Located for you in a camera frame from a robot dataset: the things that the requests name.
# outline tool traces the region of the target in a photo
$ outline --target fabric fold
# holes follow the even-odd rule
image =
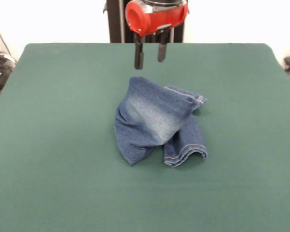
[[[115,115],[120,153],[129,165],[137,164],[153,148],[170,141],[192,112],[206,101],[201,95],[183,89],[161,87],[143,77],[130,78],[128,91]]]
[[[172,168],[181,165],[193,153],[207,158],[207,149],[198,119],[191,115],[183,127],[164,145],[164,163]]]

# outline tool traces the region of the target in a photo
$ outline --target stitched seam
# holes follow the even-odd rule
[[[169,156],[165,156],[164,158],[165,159],[177,159],[178,157],[182,156],[182,152],[183,150],[187,147],[187,146],[192,146],[192,145],[197,145],[197,146],[200,146],[200,147],[204,147],[206,149],[205,146],[201,145],[201,144],[187,144],[186,146],[184,146],[181,151],[179,152],[179,155],[176,156],[176,157],[169,157]]]
[[[178,94],[180,94],[180,95],[184,95],[184,96],[187,96],[187,97],[191,97],[191,98],[193,98],[194,100],[196,100],[197,102],[200,102],[200,103],[204,104],[203,101],[201,101],[201,100],[199,100],[199,99],[193,97],[192,95],[185,94],[185,93],[180,93],[180,92],[178,92],[178,91],[176,91],[176,90],[173,90],[173,89],[170,89],[170,88],[168,88],[168,87],[165,87],[165,88],[168,89],[168,90],[170,90],[170,91],[173,91],[173,92],[175,92],[175,93],[178,93]]]

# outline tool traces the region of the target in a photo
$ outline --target crumpled jeans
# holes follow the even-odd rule
[[[132,77],[115,115],[117,146],[129,165],[163,146],[164,163],[182,164],[192,153],[207,158],[203,134],[193,111],[207,99],[173,86],[161,87],[143,77]]]

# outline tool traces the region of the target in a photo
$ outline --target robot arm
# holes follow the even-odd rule
[[[188,12],[186,0],[133,0],[125,9],[129,28],[134,31],[136,69],[143,67],[143,44],[141,38],[161,34],[158,61],[165,60],[169,30],[185,21]]]

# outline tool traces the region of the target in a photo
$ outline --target electrical cable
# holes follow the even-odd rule
[[[6,45],[4,39],[3,39],[2,35],[1,35],[1,32],[0,32],[0,38],[1,38],[1,40],[2,40],[2,42],[3,42],[3,44],[4,44],[4,46],[5,46],[5,48],[6,48],[6,50],[7,50],[7,52],[9,53],[9,55],[11,55],[11,52],[10,52],[8,46]]]
[[[8,59],[9,61],[11,61],[14,64],[17,63],[16,60],[10,54],[0,52],[0,56],[4,56],[4,58]]]

